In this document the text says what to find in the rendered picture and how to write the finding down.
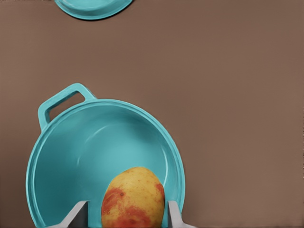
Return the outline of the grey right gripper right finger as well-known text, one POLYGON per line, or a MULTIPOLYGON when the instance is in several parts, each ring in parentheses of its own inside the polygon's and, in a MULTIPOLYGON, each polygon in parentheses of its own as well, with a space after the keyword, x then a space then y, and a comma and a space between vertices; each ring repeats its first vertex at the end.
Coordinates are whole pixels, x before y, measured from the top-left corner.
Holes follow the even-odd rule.
POLYGON ((197 228, 183 222, 177 202, 168 201, 168 228, 197 228))

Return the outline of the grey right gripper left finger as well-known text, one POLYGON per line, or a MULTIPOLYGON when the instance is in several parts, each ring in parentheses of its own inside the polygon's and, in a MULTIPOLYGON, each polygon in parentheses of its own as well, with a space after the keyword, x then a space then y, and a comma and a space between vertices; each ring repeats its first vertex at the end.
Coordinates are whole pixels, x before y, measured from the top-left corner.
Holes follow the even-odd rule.
POLYGON ((48 228, 89 228, 88 201, 79 201, 59 224, 48 228))

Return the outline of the teal pot lid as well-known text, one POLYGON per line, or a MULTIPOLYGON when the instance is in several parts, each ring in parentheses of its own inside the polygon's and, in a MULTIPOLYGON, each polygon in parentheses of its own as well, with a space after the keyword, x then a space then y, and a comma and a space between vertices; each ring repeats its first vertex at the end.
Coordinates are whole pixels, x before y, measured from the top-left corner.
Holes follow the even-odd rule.
POLYGON ((111 17, 128 7, 133 0, 54 0, 68 15, 84 20, 111 17))

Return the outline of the teal pot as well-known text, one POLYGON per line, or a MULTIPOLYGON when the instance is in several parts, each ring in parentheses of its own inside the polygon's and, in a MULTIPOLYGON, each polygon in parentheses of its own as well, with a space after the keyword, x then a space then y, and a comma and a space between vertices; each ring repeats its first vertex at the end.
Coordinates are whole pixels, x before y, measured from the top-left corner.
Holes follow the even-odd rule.
POLYGON ((166 128, 145 110, 114 99, 98 99, 80 83, 38 108, 41 134, 31 152, 26 195, 37 228, 59 224, 80 201, 88 202, 88 224, 101 227, 101 206, 114 177, 132 167, 151 170, 166 200, 185 200, 179 150, 166 128))

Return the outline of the yellow red potato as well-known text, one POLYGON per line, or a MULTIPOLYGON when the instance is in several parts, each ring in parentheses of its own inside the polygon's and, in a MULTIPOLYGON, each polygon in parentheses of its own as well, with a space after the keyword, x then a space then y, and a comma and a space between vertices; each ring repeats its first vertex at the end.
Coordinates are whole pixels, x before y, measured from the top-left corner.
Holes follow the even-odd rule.
POLYGON ((164 188, 144 167, 130 168, 109 184, 101 207, 103 228, 160 228, 165 209, 164 188))

